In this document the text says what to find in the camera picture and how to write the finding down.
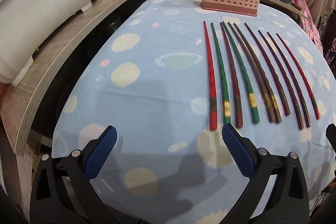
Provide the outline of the dark maroon chopstick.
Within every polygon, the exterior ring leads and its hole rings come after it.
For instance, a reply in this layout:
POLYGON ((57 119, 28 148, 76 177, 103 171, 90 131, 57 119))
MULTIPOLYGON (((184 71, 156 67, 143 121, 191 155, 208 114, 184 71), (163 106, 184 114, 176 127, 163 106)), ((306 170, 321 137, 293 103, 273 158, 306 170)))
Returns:
POLYGON ((282 51, 282 49, 280 48, 280 46, 278 45, 278 43, 276 42, 276 40, 273 38, 273 36, 269 32, 267 32, 267 34, 270 37, 270 39, 272 40, 272 42, 274 43, 274 45, 276 46, 276 48, 279 51, 282 59, 284 60, 284 63, 285 63, 285 65, 286 65, 286 67, 288 69, 288 72, 289 72, 289 74, 290 74, 290 76, 292 78, 292 81, 294 83, 297 95, 299 97, 299 102, 301 104, 301 108, 302 108, 302 112, 303 112, 303 117, 304 117, 304 120, 305 120, 306 128, 309 128, 311 126, 310 117, 309 117, 309 111, 307 109, 305 98, 304 98, 302 90, 301 90, 301 88, 299 86, 298 80, 296 79, 294 71, 291 68, 288 59, 286 58, 284 52, 282 51))
POLYGON ((274 51, 274 49, 271 46, 270 42, 268 42, 267 38, 264 36, 264 34, 260 30, 258 30, 258 33, 260 34, 260 36, 262 37, 262 39, 266 43, 267 47, 271 51, 271 53, 273 55, 273 58, 275 59, 277 65, 278 65, 278 67, 280 69, 280 72, 281 72, 281 74, 282 74, 282 76, 283 76, 283 78, 285 80, 286 87, 287 87, 287 89, 289 91, 290 99, 291 99, 293 107, 294 107, 294 113, 295 113, 295 117, 296 117, 296 120, 297 120, 298 129, 302 130, 303 127, 304 127, 304 123, 303 123, 303 118, 302 118, 302 115, 301 115, 301 110, 299 108, 299 104, 298 104, 297 98, 295 96, 295 93, 294 93, 294 90, 293 90, 292 85, 290 83, 290 80, 289 80, 289 78, 288 78, 288 76, 286 74, 286 71, 285 71, 284 67, 282 66, 281 61, 277 57, 276 52, 274 51))

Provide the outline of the bright red chopstick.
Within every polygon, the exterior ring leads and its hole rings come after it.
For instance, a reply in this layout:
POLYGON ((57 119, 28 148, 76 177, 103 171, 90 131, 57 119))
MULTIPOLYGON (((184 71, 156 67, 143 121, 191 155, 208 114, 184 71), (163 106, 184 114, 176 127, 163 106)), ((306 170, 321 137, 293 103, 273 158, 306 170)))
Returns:
POLYGON ((205 33, 205 44, 207 52, 207 65, 208 65, 208 78, 209 78, 209 129, 215 131, 218 127, 218 114, 217 114, 217 92, 215 86, 215 75, 213 57, 210 46, 209 32, 206 22, 203 22, 203 29, 205 33))

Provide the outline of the green chopstick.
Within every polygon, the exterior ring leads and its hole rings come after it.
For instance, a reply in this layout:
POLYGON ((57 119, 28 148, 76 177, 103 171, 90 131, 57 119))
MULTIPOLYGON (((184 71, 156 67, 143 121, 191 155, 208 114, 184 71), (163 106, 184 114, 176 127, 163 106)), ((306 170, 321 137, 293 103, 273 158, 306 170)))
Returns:
POLYGON ((249 103, 249 108, 250 108, 250 112, 251 112, 252 123, 257 124, 260 121, 259 111, 258 111, 258 108, 257 108, 255 94, 253 92, 253 88, 252 88, 252 85, 251 85, 246 67, 244 65, 244 61, 243 61, 242 56, 241 56, 241 54, 238 50, 238 46, 236 45, 231 33, 229 32, 228 27, 226 26, 226 24, 224 22, 222 22, 222 25, 223 25, 223 28, 224 28, 226 34, 227 34, 228 40, 230 41, 230 44, 233 48, 233 51, 235 53, 235 57, 236 57, 236 60, 238 62, 240 73, 241 73, 242 78, 243 78, 243 83, 244 83, 244 87, 245 87, 245 90, 246 90, 248 103, 249 103))
POLYGON ((218 61, 218 70, 219 70, 219 78, 220 78, 220 88, 222 93, 222 109, 223 109, 223 120, 224 123, 231 123, 231 106, 230 106, 230 98, 228 95, 228 87, 226 81, 226 73, 224 69, 224 63, 221 53, 221 48, 218 42, 218 36, 215 30, 215 26, 213 22, 210 23, 211 30, 213 33, 215 49, 217 54, 217 61, 218 61))

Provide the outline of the dark red chopstick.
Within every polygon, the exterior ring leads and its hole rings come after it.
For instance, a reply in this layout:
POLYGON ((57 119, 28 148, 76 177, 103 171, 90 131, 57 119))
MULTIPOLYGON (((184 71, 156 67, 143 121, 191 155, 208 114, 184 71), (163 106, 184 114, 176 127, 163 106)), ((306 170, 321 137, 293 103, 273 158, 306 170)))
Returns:
POLYGON ((235 127, 242 128, 243 127, 243 111, 242 111, 240 90, 239 90, 239 85, 238 85, 238 78, 236 75, 234 59, 232 56, 230 43, 228 40, 228 35, 224 29, 223 22, 220 23, 220 27, 223 33, 224 43, 226 46, 226 52, 227 52, 227 57, 228 57, 229 69, 230 69, 230 74, 231 74, 232 91, 234 95, 235 127))

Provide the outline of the brown chopstick right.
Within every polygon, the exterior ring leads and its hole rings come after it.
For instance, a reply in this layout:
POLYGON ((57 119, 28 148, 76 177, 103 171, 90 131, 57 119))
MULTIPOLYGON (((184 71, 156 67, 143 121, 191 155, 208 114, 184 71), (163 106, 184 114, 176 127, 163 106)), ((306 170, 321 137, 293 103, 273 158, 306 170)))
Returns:
POLYGON ((256 53, 254 52, 252 46, 250 45, 250 43, 248 42, 248 40, 244 36, 243 32, 240 30, 239 26, 236 23, 234 23, 234 26, 235 26, 235 30, 237 30, 239 35, 242 37, 243 42, 245 43, 250 55, 252 56, 254 64, 256 65, 256 68, 258 69, 259 74, 261 76, 261 79, 263 81, 263 84, 265 86, 267 96, 266 96, 266 99, 265 99, 264 102, 265 103, 268 102, 268 105, 269 105, 269 108, 270 108, 270 113, 273 114, 273 116, 274 116, 274 122, 276 124, 279 124, 282 121, 280 110, 279 110, 277 101, 274 97, 273 89, 271 88, 270 83, 268 81, 268 78, 266 77, 265 71, 264 71, 263 67, 261 66, 260 61, 259 61, 256 53))

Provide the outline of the brown chopstick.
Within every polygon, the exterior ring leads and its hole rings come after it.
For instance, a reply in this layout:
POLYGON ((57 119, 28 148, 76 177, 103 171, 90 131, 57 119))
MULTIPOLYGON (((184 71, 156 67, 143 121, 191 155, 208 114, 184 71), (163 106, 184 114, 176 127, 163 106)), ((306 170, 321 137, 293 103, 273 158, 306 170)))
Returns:
POLYGON ((280 110, 279 110, 277 101, 274 97, 273 89, 271 88, 270 83, 268 81, 268 78, 266 77, 265 71, 264 71, 263 67, 261 66, 260 61, 259 61, 256 53, 254 52, 252 46, 250 45, 250 43, 248 42, 248 40, 244 36, 243 32, 240 30, 239 26, 236 23, 234 23, 234 26, 235 26, 235 30, 237 30, 239 35, 242 37, 243 42, 245 43, 250 55, 252 56, 254 64, 256 65, 256 68, 258 69, 259 74, 261 76, 261 79, 263 81, 263 84, 265 86, 267 96, 266 96, 266 99, 265 99, 264 102, 265 103, 268 102, 268 105, 269 105, 269 108, 270 108, 270 113, 273 114, 273 116, 274 116, 274 122, 276 124, 279 124, 282 121, 280 110))
POLYGON ((242 41, 242 38, 239 36, 239 34, 237 33, 237 31, 234 29, 234 27, 232 26, 232 24, 230 24, 230 22, 228 22, 228 26, 230 27, 231 31, 233 32, 233 34, 235 35, 236 39, 238 40, 242 50, 244 51, 245 55, 246 55, 246 58, 250 64, 250 67, 253 71, 253 74, 255 76, 255 79, 257 81, 257 84, 259 86, 259 89, 261 91, 261 95, 262 95, 262 98, 263 98, 263 101, 264 101, 264 105, 265 105, 265 108, 266 108, 266 113, 267 113, 267 116, 268 116, 268 119, 271 123, 275 122, 276 121, 276 116, 275 116, 275 113, 274 113, 274 109, 272 107, 272 104, 270 102, 270 99, 269 99, 269 96, 268 96, 268 92, 267 92, 267 89, 264 85, 264 81, 262 79, 262 76, 260 75, 259 73, 259 70, 258 68, 256 67, 256 64, 251 56, 251 54, 249 53, 249 51, 247 50, 244 42, 242 41))

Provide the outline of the brown chopstick left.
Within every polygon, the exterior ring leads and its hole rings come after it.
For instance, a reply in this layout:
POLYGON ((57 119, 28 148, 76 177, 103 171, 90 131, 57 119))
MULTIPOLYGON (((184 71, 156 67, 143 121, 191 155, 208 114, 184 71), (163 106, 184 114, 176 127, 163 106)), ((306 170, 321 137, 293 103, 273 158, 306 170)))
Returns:
POLYGON ((251 56, 251 54, 249 53, 249 51, 247 50, 244 42, 242 41, 242 38, 239 36, 239 34, 237 33, 237 31, 234 29, 234 27, 232 26, 232 24, 230 24, 230 22, 228 22, 228 26, 230 27, 231 31, 233 32, 233 34, 235 35, 236 39, 238 40, 242 50, 244 51, 245 55, 246 55, 246 58, 250 64, 250 67, 253 71, 253 74, 255 76, 255 79, 257 81, 257 84, 259 86, 259 89, 261 91, 261 95, 262 95, 262 98, 263 98, 263 101, 264 101, 264 105, 265 105, 265 108, 266 108, 266 113, 267 113, 267 116, 268 116, 268 119, 271 123, 275 122, 276 121, 276 116, 275 116, 275 113, 274 113, 274 109, 272 107, 272 104, 270 102, 270 99, 269 99, 269 96, 268 96, 268 92, 267 92, 267 89, 264 85, 264 81, 262 79, 262 76, 260 75, 259 73, 259 70, 258 68, 256 67, 256 64, 251 56))

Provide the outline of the grey wooden counter shelf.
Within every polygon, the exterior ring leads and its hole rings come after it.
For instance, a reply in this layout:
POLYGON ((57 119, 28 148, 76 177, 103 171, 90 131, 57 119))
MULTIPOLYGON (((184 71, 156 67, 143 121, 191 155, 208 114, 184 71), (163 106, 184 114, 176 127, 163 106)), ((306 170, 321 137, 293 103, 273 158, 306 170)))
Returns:
POLYGON ((96 0, 85 12, 57 28, 45 41, 21 82, 9 85, 1 99, 1 118, 16 155, 25 151, 37 109, 52 80, 83 39, 128 0, 96 0))

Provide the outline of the blue patterned tablecloth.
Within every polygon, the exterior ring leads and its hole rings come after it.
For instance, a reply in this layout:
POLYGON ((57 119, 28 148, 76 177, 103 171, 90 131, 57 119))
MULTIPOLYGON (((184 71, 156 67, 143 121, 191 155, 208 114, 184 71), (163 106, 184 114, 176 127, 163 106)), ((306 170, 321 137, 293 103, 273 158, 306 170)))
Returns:
POLYGON ((309 198, 334 178, 335 153, 325 131, 335 122, 335 79, 323 55, 290 17, 261 5, 256 17, 204 10, 201 0, 147 0, 107 40, 75 85, 56 125, 52 157, 69 155, 98 137, 108 125, 117 143, 92 186, 109 207, 148 223, 218 223, 244 190, 241 175, 218 129, 209 129, 206 22, 227 58, 220 23, 236 23, 256 53, 272 89, 268 65, 247 23, 273 66, 270 42, 289 79, 276 40, 300 85, 311 126, 298 129, 294 113, 270 123, 251 69, 247 73, 260 121, 252 123, 242 74, 238 73, 244 123, 240 134, 275 155, 296 152, 309 198), (312 88, 321 118, 316 120, 302 77, 276 34, 295 55, 312 88))

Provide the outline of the pink floral garment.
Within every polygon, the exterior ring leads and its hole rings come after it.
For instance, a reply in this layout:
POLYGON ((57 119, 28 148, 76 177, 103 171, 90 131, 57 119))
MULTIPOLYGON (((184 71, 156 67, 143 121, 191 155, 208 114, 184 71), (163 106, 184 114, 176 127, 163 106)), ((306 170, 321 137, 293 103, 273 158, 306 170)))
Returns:
POLYGON ((302 8, 302 13, 305 15, 305 18, 301 17, 299 25, 305 31, 307 36, 309 36, 309 38, 315 44, 315 46, 318 48, 319 52, 323 54, 323 46, 321 43, 319 31, 313 22, 313 18, 311 16, 307 3, 305 2, 305 0, 290 0, 290 1, 292 4, 296 4, 302 8))

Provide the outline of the white dish rack bin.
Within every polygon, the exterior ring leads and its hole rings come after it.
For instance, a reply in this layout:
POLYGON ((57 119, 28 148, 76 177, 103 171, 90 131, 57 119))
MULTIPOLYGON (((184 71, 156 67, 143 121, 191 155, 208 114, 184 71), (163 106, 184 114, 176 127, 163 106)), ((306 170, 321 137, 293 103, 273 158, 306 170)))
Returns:
POLYGON ((92 0, 1 0, 1 83, 18 75, 46 38, 92 0))

